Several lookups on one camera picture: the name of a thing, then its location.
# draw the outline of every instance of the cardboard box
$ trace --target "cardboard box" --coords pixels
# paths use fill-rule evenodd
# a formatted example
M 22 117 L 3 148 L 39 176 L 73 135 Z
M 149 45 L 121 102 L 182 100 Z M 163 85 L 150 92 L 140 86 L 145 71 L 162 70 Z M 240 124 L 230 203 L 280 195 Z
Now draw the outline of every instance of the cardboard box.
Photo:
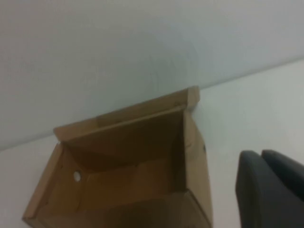
M 34 228 L 211 228 L 198 87 L 58 127 L 24 213 Z

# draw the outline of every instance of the box flap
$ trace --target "box flap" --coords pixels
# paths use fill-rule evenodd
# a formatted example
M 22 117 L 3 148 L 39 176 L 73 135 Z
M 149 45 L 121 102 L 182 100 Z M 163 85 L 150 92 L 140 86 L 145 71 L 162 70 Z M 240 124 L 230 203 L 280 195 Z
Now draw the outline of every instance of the box flap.
M 144 116 L 157 114 L 174 108 L 193 108 L 200 100 L 198 86 L 161 96 L 140 104 L 135 104 L 108 114 L 100 115 L 84 121 L 57 127 L 54 134 L 60 141 L 68 141 L 91 131 L 121 122 L 135 120 Z
M 56 174 L 59 160 L 62 159 L 63 147 L 61 144 L 57 144 L 54 151 L 48 160 L 39 183 L 35 189 L 35 192 L 28 203 L 28 206 L 23 214 L 22 219 L 27 223 L 33 223 L 35 221 L 37 213 L 42 205 L 47 201 L 50 185 L 54 183 L 54 176 Z
M 212 225 L 212 204 L 205 143 L 191 114 L 184 112 L 186 184 Z

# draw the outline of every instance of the open cardboard box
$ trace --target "open cardboard box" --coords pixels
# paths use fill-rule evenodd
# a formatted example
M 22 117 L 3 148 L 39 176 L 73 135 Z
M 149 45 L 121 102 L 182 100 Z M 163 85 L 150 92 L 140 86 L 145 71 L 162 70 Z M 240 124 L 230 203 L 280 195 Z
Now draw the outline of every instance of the open cardboard box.
M 54 129 L 23 220 L 34 228 L 211 228 L 198 87 Z

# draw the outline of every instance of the white wall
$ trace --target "white wall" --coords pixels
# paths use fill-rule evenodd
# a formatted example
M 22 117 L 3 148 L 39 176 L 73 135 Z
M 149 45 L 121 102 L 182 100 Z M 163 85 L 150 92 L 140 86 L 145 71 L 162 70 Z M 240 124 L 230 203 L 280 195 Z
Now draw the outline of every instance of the white wall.
M 193 117 L 206 142 L 214 228 L 238 228 L 235 181 L 242 150 L 278 150 L 304 164 L 304 61 L 201 90 Z M 53 136 L 0 153 L 0 227 L 22 213 L 56 144 Z
M 1 0 L 0 149 L 304 56 L 302 0 Z
M 304 164 L 304 61 L 201 90 L 194 118 L 206 142 L 215 228 L 239 227 L 242 150 L 277 150 Z
M 57 143 L 46 137 L 0 153 L 0 227 L 28 228 L 22 215 Z

